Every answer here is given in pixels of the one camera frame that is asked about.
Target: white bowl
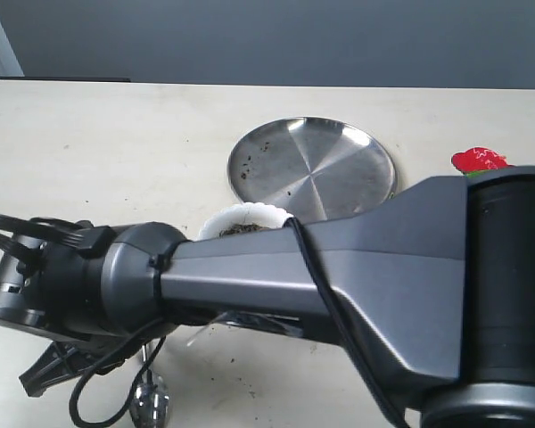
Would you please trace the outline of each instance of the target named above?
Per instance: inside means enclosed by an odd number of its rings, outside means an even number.
[[[220,237],[220,233],[233,225],[256,224],[270,229],[277,229],[284,225],[285,220],[293,217],[289,212],[273,205],[261,202],[246,202],[225,208],[212,216],[198,234],[198,241]]]

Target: white table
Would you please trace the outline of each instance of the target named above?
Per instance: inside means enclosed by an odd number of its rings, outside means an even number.
[[[535,91],[0,81],[0,212],[112,225],[160,220],[194,238],[206,218],[236,202],[226,180],[235,142],[270,120],[306,115],[376,137],[402,187],[457,174],[450,157],[476,145],[535,164]],[[176,428],[389,426],[338,348],[219,326],[187,348],[192,333],[178,329],[156,362]],[[46,345],[0,328],[2,428],[71,426],[74,382],[28,399],[18,381]],[[138,366],[134,359],[96,378],[84,416],[112,414]],[[126,417],[116,426],[132,425]]]

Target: metal spoon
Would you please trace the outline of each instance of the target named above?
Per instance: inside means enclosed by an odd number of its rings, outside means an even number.
[[[149,358],[151,351],[150,343],[143,345],[143,362]],[[145,377],[136,386],[135,397],[128,410],[133,425],[136,428],[165,428],[170,417],[169,389],[150,367]]]

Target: red object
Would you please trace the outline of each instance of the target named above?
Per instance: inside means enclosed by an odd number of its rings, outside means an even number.
[[[466,152],[452,156],[452,164],[464,174],[487,169],[502,169],[510,167],[506,157],[485,147],[474,147]]]

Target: stainless steel plate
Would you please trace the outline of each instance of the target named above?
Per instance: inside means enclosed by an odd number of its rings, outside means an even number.
[[[391,157],[370,135],[330,119],[267,123],[242,138],[228,161],[230,185],[303,222],[371,210],[396,189]]]

